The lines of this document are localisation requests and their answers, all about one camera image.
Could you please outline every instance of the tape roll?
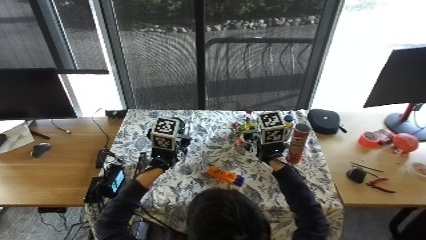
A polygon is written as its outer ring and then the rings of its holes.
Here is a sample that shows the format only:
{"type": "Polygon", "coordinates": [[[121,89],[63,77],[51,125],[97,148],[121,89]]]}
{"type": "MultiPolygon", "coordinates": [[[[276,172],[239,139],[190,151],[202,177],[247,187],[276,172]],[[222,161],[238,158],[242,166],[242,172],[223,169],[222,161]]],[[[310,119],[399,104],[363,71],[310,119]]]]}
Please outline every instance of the tape roll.
{"type": "Polygon", "coordinates": [[[415,178],[426,181],[426,164],[412,162],[407,165],[407,173],[415,178]]]}
{"type": "Polygon", "coordinates": [[[372,132],[364,132],[360,134],[358,142],[367,148],[374,148],[378,145],[378,136],[372,132]]]}

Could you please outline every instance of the dark hair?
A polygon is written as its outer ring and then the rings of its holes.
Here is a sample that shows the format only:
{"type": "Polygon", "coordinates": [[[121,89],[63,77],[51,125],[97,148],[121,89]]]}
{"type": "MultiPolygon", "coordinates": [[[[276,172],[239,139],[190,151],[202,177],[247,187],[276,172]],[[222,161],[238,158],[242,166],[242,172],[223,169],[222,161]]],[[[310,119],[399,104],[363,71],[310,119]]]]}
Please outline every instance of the dark hair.
{"type": "Polygon", "coordinates": [[[270,240],[258,206],[237,190],[207,189],[189,204],[187,240],[270,240]]]}

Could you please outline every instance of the red bottle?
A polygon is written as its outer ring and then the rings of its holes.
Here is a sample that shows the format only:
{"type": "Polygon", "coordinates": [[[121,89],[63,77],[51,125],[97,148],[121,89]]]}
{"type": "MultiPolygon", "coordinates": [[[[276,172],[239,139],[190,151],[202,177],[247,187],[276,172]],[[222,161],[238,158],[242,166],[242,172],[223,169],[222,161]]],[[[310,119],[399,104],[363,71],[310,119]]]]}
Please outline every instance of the red bottle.
{"type": "Polygon", "coordinates": [[[306,124],[295,124],[290,142],[288,155],[286,157],[288,163],[298,164],[302,159],[302,153],[304,149],[304,143],[308,137],[308,132],[310,127],[306,124]]]}

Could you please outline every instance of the table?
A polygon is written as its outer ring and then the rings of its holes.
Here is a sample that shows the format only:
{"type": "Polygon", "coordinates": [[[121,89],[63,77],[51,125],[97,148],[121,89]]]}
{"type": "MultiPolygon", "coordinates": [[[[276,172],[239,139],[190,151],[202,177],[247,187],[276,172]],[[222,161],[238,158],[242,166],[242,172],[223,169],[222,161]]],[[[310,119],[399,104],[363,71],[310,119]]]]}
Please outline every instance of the table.
{"type": "MultiPolygon", "coordinates": [[[[344,206],[426,206],[426,182],[406,173],[406,166],[410,162],[426,163],[426,143],[420,143],[414,152],[400,155],[394,153],[391,145],[368,149],[358,144],[359,135],[364,131],[384,128],[383,120],[390,113],[391,111],[383,112],[374,108],[354,112],[338,112],[347,133],[338,132],[331,136],[316,134],[344,206]],[[344,175],[351,168],[350,162],[383,170],[383,173],[371,172],[390,179],[382,182],[380,186],[396,191],[396,193],[380,192],[364,184],[350,181],[344,175]]],[[[364,182],[372,179],[375,177],[367,175],[364,182]]]]}
{"type": "MultiPolygon", "coordinates": [[[[110,142],[117,134],[118,119],[94,118],[110,142]]],[[[94,168],[97,150],[106,137],[91,118],[54,120],[71,131],[66,134],[47,120],[37,120],[30,129],[50,137],[34,137],[30,144],[0,154],[0,206],[6,207],[82,207],[94,168]],[[51,148],[41,158],[31,158],[31,146],[49,142],[51,148]]]]}
{"type": "MultiPolygon", "coordinates": [[[[292,114],[296,122],[307,123],[304,111],[292,114]]],[[[237,151],[234,147],[230,124],[242,120],[244,112],[129,110],[110,149],[126,165],[135,164],[139,152],[150,153],[150,141],[145,135],[158,117],[181,118],[190,129],[193,141],[186,159],[159,176],[141,200],[147,212],[175,230],[185,232],[186,206],[194,195],[211,187],[231,187],[205,174],[213,164],[246,178],[243,186],[233,188],[259,205],[271,225],[272,239],[288,239],[295,229],[292,215],[271,170],[259,163],[254,153],[237,151]]],[[[323,207],[331,225],[330,239],[338,239],[343,206],[314,132],[306,144],[302,163],[296,167],[323,207]]]]}

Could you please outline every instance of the red ball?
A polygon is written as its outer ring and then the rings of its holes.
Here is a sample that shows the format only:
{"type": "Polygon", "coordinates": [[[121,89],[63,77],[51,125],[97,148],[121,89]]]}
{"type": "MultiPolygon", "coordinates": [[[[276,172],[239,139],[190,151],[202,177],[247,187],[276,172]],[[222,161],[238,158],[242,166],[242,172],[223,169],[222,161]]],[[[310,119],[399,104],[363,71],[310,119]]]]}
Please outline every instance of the red ball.
{"type": "Polygon", "coordinates": [[[418,139],[411,134],[399,133],[394,136],[394,145],[403,153],[412,152],[418,148],[418,139]]]}

